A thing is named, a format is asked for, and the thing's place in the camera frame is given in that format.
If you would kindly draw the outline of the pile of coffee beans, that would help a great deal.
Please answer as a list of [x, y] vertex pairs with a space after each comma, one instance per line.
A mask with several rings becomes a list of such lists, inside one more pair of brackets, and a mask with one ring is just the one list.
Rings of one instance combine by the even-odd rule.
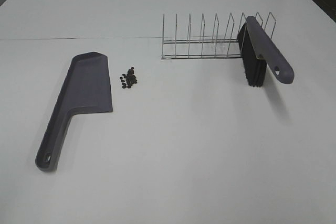
[[135, 75], [134, 67], [131, 67], [127, 70], [126, 73], [123, 73], [119, 80], [123, 89], [131, 89], [133, 85], [138, 83], [137, 77]]

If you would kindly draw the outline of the grey plastic dustpan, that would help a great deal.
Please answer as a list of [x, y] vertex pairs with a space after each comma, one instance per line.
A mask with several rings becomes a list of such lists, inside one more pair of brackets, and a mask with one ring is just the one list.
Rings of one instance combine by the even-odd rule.
[[56, 170], [73, 116], [112, 111], [107, 56], [88, 52], [73, 57], [36, 154], [37, 168], [43, 172]]

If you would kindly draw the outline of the grey hand brush black bristles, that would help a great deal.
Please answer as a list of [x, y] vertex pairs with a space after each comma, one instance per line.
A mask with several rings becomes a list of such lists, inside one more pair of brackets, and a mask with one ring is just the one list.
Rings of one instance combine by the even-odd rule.
[[279, 82], [293, 83], [295, 73], [292, 66], [254, 16], [246, 18], [237, 40], [249, 86], [262, 87], [267, 68]]

